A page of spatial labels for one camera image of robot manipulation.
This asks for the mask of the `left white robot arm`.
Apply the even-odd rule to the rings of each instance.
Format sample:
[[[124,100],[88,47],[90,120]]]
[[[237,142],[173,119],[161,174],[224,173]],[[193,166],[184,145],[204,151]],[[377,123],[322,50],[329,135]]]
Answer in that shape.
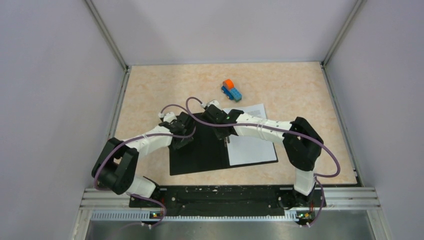
[[[136,175],[139,160],[161,148],[180,149],[193,141],[194,119],[185,112],[167,113],[152,130],[127,140],[110,138],[104,145],[91,175],[97,190],[117,195],[138,195],[149,207],[160,202],[158,185]]]

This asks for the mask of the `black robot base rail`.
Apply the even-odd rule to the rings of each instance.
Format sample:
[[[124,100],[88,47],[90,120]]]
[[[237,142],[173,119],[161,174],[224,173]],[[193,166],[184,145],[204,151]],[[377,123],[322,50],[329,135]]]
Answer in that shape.
[[[326,206],[319,187],[309,196],[291,185],[168,185],[151,199],[130,197],[130,208],[166,207],[168,217],[279,217],[299,208],[303,212]]]

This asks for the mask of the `teal and black folder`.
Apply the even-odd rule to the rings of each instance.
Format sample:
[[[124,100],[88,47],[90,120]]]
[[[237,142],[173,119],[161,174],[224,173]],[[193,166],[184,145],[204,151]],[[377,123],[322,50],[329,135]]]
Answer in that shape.
[[[171,176],[224,170],[231,167],[227,138],[218,140],[212,127],[195,123],[194,141],[179,150],[169,146],[169,174]]]

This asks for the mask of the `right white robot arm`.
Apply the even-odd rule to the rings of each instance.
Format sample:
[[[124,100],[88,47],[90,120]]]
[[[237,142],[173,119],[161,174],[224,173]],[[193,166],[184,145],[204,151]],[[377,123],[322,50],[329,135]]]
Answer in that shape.
[[[215,103],[206,104],[201,117],[206,126],[213,128],[218,139],[234,135],[282,144],[295,168],[294,202],[307,206],[313,200],[315,163],[321,155],[324,141],[305,118],[275,121],[239,109],[225,112]]]

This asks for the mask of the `white printed paper sheets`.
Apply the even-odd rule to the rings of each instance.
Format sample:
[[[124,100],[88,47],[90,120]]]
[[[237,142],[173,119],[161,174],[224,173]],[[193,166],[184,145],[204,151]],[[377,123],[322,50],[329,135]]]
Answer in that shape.
[[[230,135],[226,139],[229,166],[241,167],[277,163],[272,142],[250,136]]]

